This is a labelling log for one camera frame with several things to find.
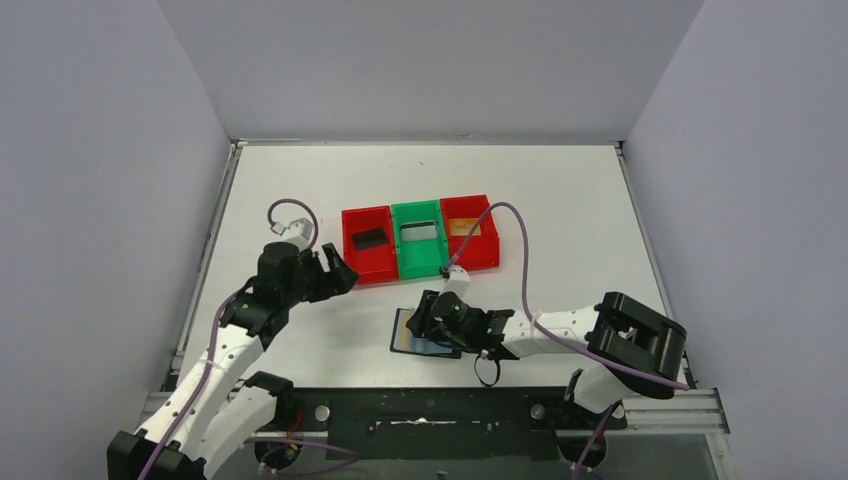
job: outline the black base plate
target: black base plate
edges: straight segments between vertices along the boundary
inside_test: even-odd
[[[564,387],[295,389],[301,431],[328,431],[332,445],[363,459],[468,459],[517,455],[559,457],[554,430],[592,430],[600,415],[562,401]],[[530,417],[530,406],[549,412]],[[330,418],[315,419],[326,405]],[[626,419],[610,418],[608,430]],[[328,459],[345,458],[330,452]]]

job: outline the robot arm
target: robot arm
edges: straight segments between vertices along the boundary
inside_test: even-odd
[[[541,353],[573,353],[542,333],[539,327],[561,340],[586,345],[607,360],[669,380],[677,377],[683,356],[686,330],[674,321],[632,298],[608,292],[597,305],[563,312],[542,313],[532,322],[515,310],[484,311],[467,305],[461,296],[468,274],[457,266],[441,292],[425,291],[407,322],[419,338],[448,344],[487,359],[519,360]],[[671,387],[595,363],[577,372],[570,395],[581,407],[601,413],[623,397],[638,393],[652,398],[671,398]]]
[[[226,303],[209,348],[183,382],[134,434],[115,436],[107,451],[109,480],[136,480],[163,439],[166,448],[155,459],[151,479],[211,477],[257,429],[291,420],[292,383],[265,372],[248,379],[236,399],[221,412],[219,408],[288,324],[294,306],[345,294],[359,279],[332,244],[322,247],[329,265],[324,271],[318,255],[306,250],[311,230],[309,221],[300,219],[276,231],[282,241],[265,246],[257,275]]]

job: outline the screw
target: screw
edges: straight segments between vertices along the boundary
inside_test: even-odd
[[[534,420],[541,420],[545,418],[545,407],[539,405],[538,403],[530,407],[530,417]]]
[[[326,405],[318,405],[315,407],[315,420],[326,422],[330,418],[330,407]]]

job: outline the red tray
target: red tray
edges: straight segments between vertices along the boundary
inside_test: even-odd
[[[359,284],[398,279],[392,210],[388,206],[342,211],[345,262]]]
[[[477,217],[489,207],[489,198],[486,195],[472,195],[443,198],[439,202],[442,206],[445,234],[448,237],[448,252],[453,256],[474,226]],[[500,265],[500,238],[491,215],[480,224],[479,235],[471,237],[457,263],[466,270],[481,270]]]

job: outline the metal frame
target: metal frame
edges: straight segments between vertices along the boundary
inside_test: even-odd
[[[624,182],[630,195],[630,201],[633,205],[633,210],[636,215],[636,220],[639,229],[642,233],[642,239],[645,243],[645,249],[648,253],[651,267],[654,271],[654,277],[659,288],[660,297],[666,314],[674,318],[671,303],[668,299],[668,294],[665,289],[662,275],[657,265],[656,256],[654,255],[650,239],[645,230],[644,222],[636,202],[635,193],[627,172],[626,159],[622,151],[622,142],[610,142],[615,148],[618,156],[619,165],[621,167]],[[280,140],[234,140],[230,148],[227,167],[221,181],[221,187],[216,200],[215,211],[210,223],[209,233],[206,237],[206,242],[203,248],[200,265],[198,268],[197,281],[195,282],[194,290],[190,301],[190,307],[186,314],[182,332],[180,334],[177,352],[174,355],[171,363],[171,380],[176,381],[179,371],[182,368],[185,348],[188,345],[189,334],[194,322],[194,317],[197,311],[197,305],[200,294],[203,290],[203,285],[206,281],[206,274],[209,269],[209,262],[215,247],[218,233],[221,227],[221,220],[226,209],[229,199],[230,190],[233,180],[238,169],[238,163],[241,157],[242,149],[248,145],[267,145],[267,146],[284,146],[284,145],[568,145],[556,139],[545,137],[515,137],[515,138],[474,138],[473,135],[454,135],[451,137],[439,139],[422,139],[413,141],[345,141],[345,140],[311,140],[311,139],[280,139]],[[155,392],[148,396],[141,413],[142,421],[155,412],[169,397],[170,392]],[[727,424],[727,418],[724,413],[724,408],[721,405],[721,399],[716,389],[698,389],[688,392],[679,392],[671,400],[653,400],[644,397],[630,397],[624,401],[625,409],[628,411],[629,426],[625,430],[609,431],[607,435],[657,435],[657,434],[703,434],[706,437],[707,445],[710,449],[710,454],[716,469],[717,477],[720,480],[735,480],[737,477],[735,467],[733,465],[732,455],[730,454],[727,443],[726,434],[730,433]],[[568,431],[558,432],[562,436],[585,436],[587,432]],[[326,437],[326,432],[305,432],[306,437]]]

